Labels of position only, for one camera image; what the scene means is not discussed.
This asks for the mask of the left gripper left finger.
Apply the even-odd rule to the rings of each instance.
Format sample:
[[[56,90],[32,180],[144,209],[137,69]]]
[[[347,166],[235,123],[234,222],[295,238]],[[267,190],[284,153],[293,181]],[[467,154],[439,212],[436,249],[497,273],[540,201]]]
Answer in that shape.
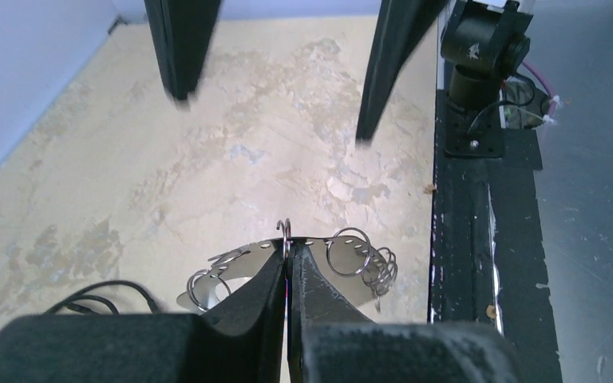
[[[284,271],[274,253],[202,315],[18,318],[0,331],[0,382],[277,382]]]

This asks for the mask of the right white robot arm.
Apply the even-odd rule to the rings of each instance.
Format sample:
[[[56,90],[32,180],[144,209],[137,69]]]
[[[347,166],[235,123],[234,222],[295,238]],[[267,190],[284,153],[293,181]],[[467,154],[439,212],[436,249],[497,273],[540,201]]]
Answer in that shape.
[[[401,69],[447,5],[381,2],[358,116],[358,142],[373,139]],[[457,1],[442,34],[441,56],[456,74],[475,81],[482,95],[478,101],[453,95],[459,107],[479,112],[471,130],[496,107],[501,83],[516,73],[529,51],[525,32],[532,14],[519,6],[518,1],[507,1],[497,12],[478,1]],[[175,102],[186,104],[196,93],[220,8],[219,1],[145,2],[160,78]]]

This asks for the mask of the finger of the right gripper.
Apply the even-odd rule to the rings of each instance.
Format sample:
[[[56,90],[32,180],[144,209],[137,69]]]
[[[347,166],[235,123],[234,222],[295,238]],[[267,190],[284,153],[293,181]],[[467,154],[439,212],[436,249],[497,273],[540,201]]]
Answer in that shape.
[[[358,143],[374,138],[403,66],[446,6],[446,0],[381,1],[358,114]]]
[[[196,93],[218,21],[220,0],[145,0],[166,93],[187,102]]]

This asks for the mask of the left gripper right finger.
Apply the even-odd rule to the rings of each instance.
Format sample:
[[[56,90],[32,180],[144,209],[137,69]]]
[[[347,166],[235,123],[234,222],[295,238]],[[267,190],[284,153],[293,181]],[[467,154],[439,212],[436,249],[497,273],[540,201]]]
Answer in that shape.
[[[287,264],[293,382],[522,382],[513,346],[491,326],[371,321],[295,244]]]

